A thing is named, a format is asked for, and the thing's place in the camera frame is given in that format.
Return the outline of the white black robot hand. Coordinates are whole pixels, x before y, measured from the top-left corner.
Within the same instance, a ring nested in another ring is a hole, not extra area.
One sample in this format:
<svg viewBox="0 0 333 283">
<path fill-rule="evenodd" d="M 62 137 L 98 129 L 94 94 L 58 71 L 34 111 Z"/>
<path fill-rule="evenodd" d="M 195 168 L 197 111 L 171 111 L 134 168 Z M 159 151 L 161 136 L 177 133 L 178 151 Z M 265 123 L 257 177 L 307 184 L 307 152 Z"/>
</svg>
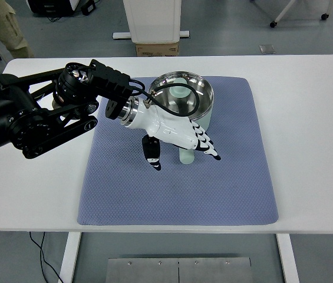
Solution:
<svg viewBox="0 0 333 283">
<path fill-rule="evenodd" d="M 203 127 L 188 117 L 172 115 L 159 106 L 146 107 L 141 98 L 130 97 L 119 119 L 124 127 L 146 131 L 142 138 L 144 157 L 157 171 L 161 170 L 161 141 L 181 149 L 204 152 L 216 160 L 221 159 Z"/>
</svg>

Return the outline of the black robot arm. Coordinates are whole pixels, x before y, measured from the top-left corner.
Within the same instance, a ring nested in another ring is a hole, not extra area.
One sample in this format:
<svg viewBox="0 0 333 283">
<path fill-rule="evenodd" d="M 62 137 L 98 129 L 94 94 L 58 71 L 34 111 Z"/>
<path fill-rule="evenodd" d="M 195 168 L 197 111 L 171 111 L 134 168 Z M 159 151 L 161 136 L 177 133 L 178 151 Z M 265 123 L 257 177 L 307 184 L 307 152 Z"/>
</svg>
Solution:
<svg viewBox="0 0 333 283">
<path fill-rule="evenodd" d="M 0 147 L 12 143 L 36 158 L 92 130 L 98 96 L 116 119 L 132 93 L 127 74 L 96 60 L 25 77 L 0 74 Z"/>
</svg>

